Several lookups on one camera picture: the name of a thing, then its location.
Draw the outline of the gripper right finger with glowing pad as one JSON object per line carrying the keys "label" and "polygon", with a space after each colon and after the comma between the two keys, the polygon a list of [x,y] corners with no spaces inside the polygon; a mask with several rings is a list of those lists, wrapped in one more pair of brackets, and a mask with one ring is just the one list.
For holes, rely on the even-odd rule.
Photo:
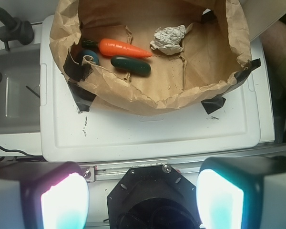
{"label": "gripper right finger with glowing pad", "polygon": [[286,156],[209,157],[196,202],[207,229],[286,229]]}

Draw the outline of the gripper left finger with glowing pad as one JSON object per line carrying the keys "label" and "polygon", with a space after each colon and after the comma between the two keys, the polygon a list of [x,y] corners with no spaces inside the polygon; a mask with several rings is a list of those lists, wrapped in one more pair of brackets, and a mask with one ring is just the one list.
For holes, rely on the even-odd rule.
{"label": "gripper left finger with glowing pad", "polygon": [[0,162],[0,229],[82,229],[89,188],[75,162]]}

